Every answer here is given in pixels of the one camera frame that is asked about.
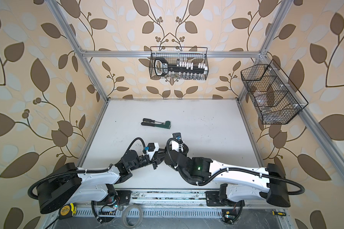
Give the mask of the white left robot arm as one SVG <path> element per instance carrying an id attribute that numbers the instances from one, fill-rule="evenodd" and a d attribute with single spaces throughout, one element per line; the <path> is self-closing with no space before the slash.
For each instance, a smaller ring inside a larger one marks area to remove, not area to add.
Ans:
<path id="1" fill-rule="evenodd" d="M 164 161 L 165 149 L 158 143 L 142 144 L 142 147 L 142 155 L 128 148 L 118 163 L 105 169 L 84 169 L 66 163 L 32 184 L 27 194 L 38 200 L 41 214 L 54 212 L 70 203 L 111 202 L 117 195 L 115 184 L 126 182 L 134 170 L 146 166 L 156 169 Z"/>

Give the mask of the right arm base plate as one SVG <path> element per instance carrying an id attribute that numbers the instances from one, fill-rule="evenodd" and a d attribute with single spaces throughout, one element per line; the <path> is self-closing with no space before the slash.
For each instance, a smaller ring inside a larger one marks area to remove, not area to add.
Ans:
<path id="1" fill-rule="evenodd" d="M 245 202 L 234 202 L 227 198 L 221 197 L 219 191 L 206 191 L 205 192 L 206 205 L 208 207 L 242 207 Z"/>

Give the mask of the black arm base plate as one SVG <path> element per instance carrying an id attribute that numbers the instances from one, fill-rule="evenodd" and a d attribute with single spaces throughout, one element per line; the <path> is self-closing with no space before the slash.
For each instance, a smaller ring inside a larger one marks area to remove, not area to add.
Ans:
<path id="1" fill-rule="evenodd" d="M 110 206 L 128 204 L 131 200 L 131 190 L 117 190 L 106 198 L 106 204 Z"/>

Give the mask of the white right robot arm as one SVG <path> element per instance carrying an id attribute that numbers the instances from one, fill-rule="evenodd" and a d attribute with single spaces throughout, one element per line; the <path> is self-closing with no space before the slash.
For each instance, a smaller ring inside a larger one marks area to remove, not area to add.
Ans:
<path id="1" fill-rule="evenodd" d="M 263 198 L 270 205 L 288 208 L 290 196 L 305 192 L 303 185 L 287 179 L 276 164 L 246 168 L 205 157 L 189 158 L 186 145 L 180 137 L 169 138 L 165 152 L 165 164 L 177 171 L 185 182 L 199 187 L 212 181 L 222 182 L 225 187 L 223 196 L 232 202 Z"/>

